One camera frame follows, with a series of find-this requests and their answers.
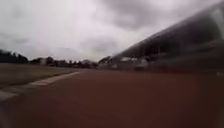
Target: building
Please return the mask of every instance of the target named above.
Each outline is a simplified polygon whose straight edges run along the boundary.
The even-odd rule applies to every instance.
[[[190,64],[191,66],[188,66],[192,67],[197,59],[205,60],[208,57],[212,59],[215,56],[208,56],[208,53],[222,54],[221,51],[224,51],[224,49],[220,48],[223,48],[223,39],[224,2],[221,2],[152,35],[112,59],[120,60],[123,57],[147,58],[149,63],[153,63],[151,66],[159,68],[175,68],[181,63],[182,65],[183,63],[189,65],[189,62],[193,62]]]

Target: sky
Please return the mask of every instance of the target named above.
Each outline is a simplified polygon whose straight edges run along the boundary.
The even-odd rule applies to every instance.
[[[99,60],[221,0],[0,0],[0,49]]]

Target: treeline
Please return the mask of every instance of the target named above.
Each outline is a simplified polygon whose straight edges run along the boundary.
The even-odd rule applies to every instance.
[[[57,60],[52,57],[47,58],[39,57],[29,61],[27,57],[21,54],[2,49],[0,49],[0,63],[33,64],[43,66],[74,67],[74,68],[96,68],[98,66],[97,62],[93,62],[90,60],[66,61],[66,60]]]
[[[0,49],[0,63],[28,63],[28,59],[18,53]]]
[[[30,63],[47,65],[47,66],[55,66],[55,67],[75,67],[75,68],[96,68],[98,65],[97,62],[93,62],[90,60],[66,61],[66,60],[57,60],[52,57],[36,58],[31,60]]]

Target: grass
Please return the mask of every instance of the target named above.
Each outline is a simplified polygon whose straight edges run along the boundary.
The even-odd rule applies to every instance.
[[[22,85],[39,79],[76,71],[74,68],[57,68],[35,65],[0,64],[0,88]]]

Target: red surface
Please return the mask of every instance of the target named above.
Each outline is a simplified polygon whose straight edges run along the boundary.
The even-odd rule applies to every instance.
[[[213,76],[89,71],[2,103],[0,119],[7,128],[211,128],[222,83]]]

